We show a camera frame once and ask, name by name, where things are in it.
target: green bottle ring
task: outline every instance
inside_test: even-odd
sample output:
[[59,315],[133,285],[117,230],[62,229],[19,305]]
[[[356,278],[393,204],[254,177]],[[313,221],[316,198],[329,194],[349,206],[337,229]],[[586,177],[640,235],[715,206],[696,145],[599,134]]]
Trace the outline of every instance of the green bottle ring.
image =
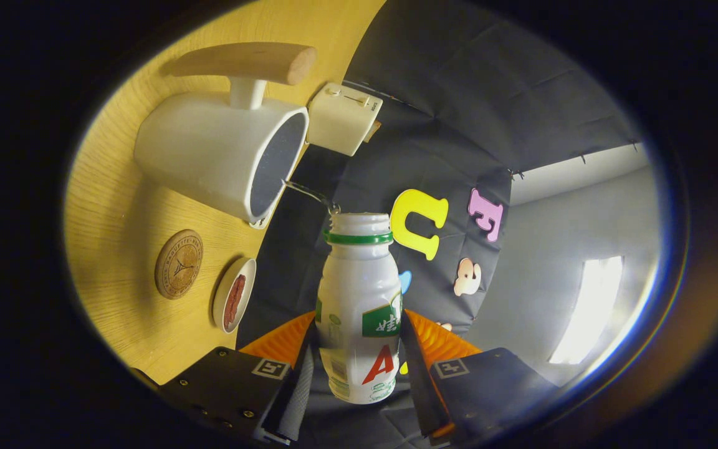
[[393,241],[393,233],[380,234],[377,236],[344,236],[342,234],[332,234],[327,230],[323,231],[325,241],[334,244],[381,244]]

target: white bottle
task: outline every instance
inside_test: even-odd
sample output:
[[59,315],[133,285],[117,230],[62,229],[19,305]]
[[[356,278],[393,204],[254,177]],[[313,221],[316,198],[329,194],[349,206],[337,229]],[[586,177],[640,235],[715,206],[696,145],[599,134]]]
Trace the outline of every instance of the white bottle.
[[395,389],[401,280],[390,254],[385,213],[337,213],[325,238],[332,250],[317,290],[315,324],[331,392],[376,403]]

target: white plastic container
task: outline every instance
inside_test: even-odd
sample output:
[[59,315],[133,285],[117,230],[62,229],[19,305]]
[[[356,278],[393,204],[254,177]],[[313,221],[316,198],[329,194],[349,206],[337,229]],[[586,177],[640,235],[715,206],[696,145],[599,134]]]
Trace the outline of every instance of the white plastic container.
[[330,82],[310,102],[307,141],[354,156],[359,145],[370,139],[383,104],[379,97]]
[[315,312],[320,354],[337,398],[376,403],[393,392],[398,370],[401,281],[390,216],[339,213],[331,222]]

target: small dish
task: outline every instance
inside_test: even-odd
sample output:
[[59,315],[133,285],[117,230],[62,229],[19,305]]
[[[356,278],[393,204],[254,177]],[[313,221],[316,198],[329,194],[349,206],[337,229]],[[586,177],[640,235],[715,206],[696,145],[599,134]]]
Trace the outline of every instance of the small dish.
[[[212,303],[212,318],[216,322],[216,326],[220,327],[223,332],[231,334],[237,329],[237,325],[240,324],[242,314],[245,313],[248,300],[251,298],[251,290],[254,288],[256,271],[256,259],[242,258],[238,259],[234,264],[231,264],[231,267],[229,267],[223,275],[223,278],[220,279],[220,284],[218,284],[218,290],[214,294],[214,301]],[[242,295],[240,295],[236,304],[236,311],[233,314],[234,319],[228,321],[227,306],[230,306],[229,295],[239,276],[245,276],[245,283],[242,287]]]

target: round coaster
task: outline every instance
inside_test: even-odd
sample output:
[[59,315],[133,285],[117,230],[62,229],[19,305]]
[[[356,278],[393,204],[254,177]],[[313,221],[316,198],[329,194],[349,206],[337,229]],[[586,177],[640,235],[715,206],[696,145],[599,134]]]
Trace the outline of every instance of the round coaster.
[[196,231],[186,229],[168,239],[157,256],[154,270],[160,294],[177,299],[187,293],[199,274],[202,256],[201,236]]

